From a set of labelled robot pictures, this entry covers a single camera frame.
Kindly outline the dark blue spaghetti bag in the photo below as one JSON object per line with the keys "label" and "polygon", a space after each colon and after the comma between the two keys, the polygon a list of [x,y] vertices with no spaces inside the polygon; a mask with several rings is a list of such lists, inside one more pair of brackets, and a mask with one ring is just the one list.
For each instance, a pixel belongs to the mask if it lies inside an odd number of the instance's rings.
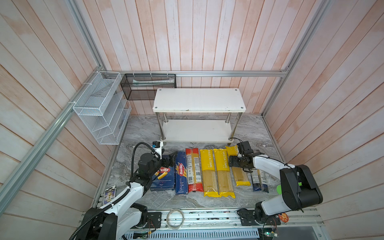
{"label": "dark blue spaghetti bag", "polygon": [[269,193],[269,187],[267,182],[267,177],[264,171],[253,170],[251,173],[252,177],[252,186],[254,192],[265,192]]}

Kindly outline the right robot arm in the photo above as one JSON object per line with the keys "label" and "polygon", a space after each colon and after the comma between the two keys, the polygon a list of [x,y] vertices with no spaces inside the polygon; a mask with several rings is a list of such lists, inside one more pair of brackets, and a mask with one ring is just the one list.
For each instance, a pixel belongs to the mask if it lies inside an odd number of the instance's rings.
{"label": "right robot arm", "polygon": [[281,195],[255,205],[254,218],[258,224],[262,225],[278,214],[302,210],[323,202],[321,190],[306,165],[295,166],[265,154],[252,153],[230,156],[229,166],[260,170],[281,181]]}

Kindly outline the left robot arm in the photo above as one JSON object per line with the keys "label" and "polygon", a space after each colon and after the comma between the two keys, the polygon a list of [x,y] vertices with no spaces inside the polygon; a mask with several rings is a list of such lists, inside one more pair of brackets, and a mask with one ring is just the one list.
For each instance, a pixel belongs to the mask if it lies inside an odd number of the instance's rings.
{"label": "left robot arm", "polygon": [[100,208],[90,208],[71,240],[120,240],[132,227],[150,226],[148,208],[138,204],[161,168],[174,167],[178,152],[164,155],[163,142],[139,142],[132,151],[131,175],[126,188]]}

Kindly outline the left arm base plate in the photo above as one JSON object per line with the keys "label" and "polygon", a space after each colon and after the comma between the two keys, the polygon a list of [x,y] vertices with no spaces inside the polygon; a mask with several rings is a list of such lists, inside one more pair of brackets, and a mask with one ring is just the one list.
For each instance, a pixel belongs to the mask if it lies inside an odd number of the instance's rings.
{"label": "left arm base plate", "polygon": [[161,212],[149,212],[142,214],[139,223],[132,229],[159,229],[162,223]]}

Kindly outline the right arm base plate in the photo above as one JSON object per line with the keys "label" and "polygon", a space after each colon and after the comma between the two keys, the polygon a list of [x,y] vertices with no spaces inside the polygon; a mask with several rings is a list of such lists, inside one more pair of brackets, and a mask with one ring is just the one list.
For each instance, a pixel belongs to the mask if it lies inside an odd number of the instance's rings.
{"label": "right arm base plate", "polygon": [[239,209],[237,210],[237,215],[240,217],[242,226],[281,225],[281,220],[278,215],[267,216],[263,211],[260,211],[259,209]]}

